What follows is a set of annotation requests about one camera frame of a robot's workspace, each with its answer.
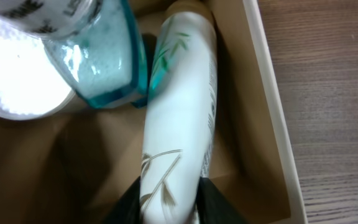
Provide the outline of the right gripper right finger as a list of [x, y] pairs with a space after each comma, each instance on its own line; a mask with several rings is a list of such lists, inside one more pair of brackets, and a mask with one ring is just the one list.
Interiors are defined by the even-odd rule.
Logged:
[[201, 177], [196, 194], [201, 224], [247, 224], [211, 180]]

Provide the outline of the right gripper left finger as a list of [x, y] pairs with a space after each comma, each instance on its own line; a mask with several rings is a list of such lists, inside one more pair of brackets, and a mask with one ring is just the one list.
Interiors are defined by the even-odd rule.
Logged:
[[103, 224], [140, 224], [140, 177], [125, 191]]

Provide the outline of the white cardboard box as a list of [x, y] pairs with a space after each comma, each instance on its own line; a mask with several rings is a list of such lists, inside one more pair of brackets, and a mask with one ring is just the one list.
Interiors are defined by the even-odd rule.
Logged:
[[[208, 179], [247, 223], [306, 223], [256, 1], [207, 1], [218, 37]], [[0, 118], [0, 223], [103, 223], [140, 176], [145, 110]]]

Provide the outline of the white lotion tube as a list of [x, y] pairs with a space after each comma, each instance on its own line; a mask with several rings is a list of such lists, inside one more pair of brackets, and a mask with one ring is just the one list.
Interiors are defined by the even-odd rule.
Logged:
[[201, 1], [175, 1], [155, 49], [140, 176], [143, 223], [191, 220], [207, 173], [217, 106], [214, 18]]

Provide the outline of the white round jar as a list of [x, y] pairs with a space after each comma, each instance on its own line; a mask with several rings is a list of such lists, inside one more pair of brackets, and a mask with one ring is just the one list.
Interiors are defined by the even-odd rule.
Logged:
[[74, 95], [42, 41], [0, 20], [0, 117], [23, 121], [48, 116], [64, 109]]

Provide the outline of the blue mouthwash bottle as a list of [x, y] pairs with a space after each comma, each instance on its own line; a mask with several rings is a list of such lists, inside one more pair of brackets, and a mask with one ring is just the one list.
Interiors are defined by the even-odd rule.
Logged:
[[40, 38], [52, 65], [91, 107], [147, 95], [144, 43], [127, 1], [0, 0], [0, 19]]

